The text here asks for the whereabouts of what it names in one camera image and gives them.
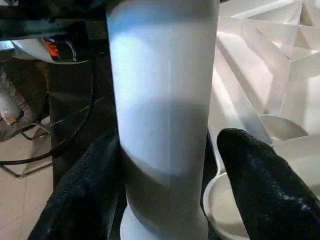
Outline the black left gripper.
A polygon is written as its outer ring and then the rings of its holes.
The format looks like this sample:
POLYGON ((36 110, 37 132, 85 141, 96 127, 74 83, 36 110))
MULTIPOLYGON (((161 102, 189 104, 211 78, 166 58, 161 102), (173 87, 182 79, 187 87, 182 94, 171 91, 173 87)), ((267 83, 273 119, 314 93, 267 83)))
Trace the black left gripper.
POLYGON ((105 8, 1 7, 0 50, 44 62, 87 62, 105 56, 105 8))

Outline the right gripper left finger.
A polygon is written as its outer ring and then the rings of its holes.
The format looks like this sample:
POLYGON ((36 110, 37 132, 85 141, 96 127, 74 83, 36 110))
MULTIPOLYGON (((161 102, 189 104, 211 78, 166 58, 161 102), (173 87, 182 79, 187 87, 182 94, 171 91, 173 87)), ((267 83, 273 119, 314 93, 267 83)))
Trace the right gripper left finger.
POLYGON ((30 240, 107 240, 122 185, 116 133, 99 137, 60 180, 30 240))

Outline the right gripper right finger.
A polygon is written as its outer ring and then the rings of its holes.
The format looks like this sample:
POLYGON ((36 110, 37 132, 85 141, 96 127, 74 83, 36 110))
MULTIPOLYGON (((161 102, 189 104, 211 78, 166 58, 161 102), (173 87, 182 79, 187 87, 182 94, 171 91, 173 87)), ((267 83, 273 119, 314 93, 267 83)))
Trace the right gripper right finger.
POLYGON ((270 145, 225 128, 217 148, 251 240, 320 238, 320 201, 270 145))

